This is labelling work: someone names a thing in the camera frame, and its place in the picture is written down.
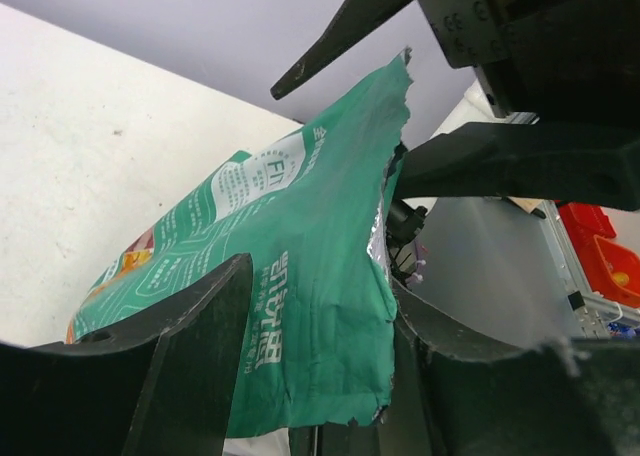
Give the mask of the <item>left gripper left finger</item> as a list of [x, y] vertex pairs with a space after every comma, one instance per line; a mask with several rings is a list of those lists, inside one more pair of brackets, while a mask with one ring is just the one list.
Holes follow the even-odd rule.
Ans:
[[253, 282], [238, 254], [73, 344], [1, 347], [5, 455], [218, 455]]

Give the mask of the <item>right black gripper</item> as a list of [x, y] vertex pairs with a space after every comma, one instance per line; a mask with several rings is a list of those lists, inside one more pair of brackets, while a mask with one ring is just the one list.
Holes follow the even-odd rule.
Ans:
[[[639, 112], [639, 0], [418, 0], [454, 69], [497, 117], [592, 121]], [[395, 190], [639, 208], [639, 133], [564, 122], [466, 123], [410, 150]]]

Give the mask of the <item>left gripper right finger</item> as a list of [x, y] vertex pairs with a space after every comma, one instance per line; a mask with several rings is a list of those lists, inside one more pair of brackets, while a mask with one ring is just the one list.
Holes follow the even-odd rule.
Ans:
[[433, 455], [636, 455], [639, 343], [553, 339], [521, 349], [400, 283], [396, 388]]

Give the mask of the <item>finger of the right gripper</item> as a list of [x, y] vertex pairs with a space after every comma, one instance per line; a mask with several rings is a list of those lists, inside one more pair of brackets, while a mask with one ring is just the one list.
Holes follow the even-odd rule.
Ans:
[[414, 0], [344, 0], [318, 40], [271, 87], [280, 100], [295, 91]]

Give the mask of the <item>green pet food bag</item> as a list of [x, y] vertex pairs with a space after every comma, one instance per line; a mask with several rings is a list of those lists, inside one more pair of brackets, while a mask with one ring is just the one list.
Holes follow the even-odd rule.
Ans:
[[401, 52], [313, 121], [219, 166], [103, 272], [68, 340], [247, 253], [254, 280], [228, 436], [372, 423], [394, 374], [384, 220], [410, 116], [409, 59]]

